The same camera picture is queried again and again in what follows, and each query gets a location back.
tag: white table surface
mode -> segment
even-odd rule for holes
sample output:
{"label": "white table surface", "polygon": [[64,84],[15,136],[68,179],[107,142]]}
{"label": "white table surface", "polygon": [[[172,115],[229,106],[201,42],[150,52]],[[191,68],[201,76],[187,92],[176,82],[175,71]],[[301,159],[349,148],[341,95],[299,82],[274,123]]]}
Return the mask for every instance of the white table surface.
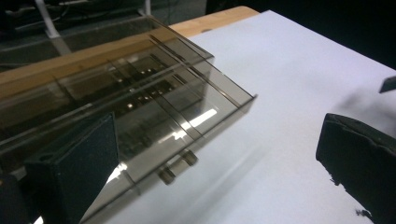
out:
{"label": "white table surface", "polygon": [[98,223],[371,223],[315,153],[332,112],[396,136],[396,72],[272,11],[191,38],[259,98],[171,186],[159,182]]}

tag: black object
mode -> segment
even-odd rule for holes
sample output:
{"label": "black object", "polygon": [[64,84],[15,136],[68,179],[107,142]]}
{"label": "black object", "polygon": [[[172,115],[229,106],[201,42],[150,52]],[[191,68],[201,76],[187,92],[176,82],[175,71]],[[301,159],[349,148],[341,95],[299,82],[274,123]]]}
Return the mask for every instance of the black object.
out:
{"label": "black object", "polygon": [[384,83],[382,84],[381,90],[379,92],[382,93],[394,90],[396,90],[396,77],[388,77],[384,80]]}
{"label": "black object", "polygon": [[1,223],[26,224],[28,220],[17,178],[13,175],[0,175]]}
{"label": "black object", "polygon": [[84,119],[26,160],[44,222],[79,223],[118,164],[112,114]]}
{"label": "black object", "polygon": [[317,160],[374,223],[396,223],[396,140],[347,117],[327,114]]}

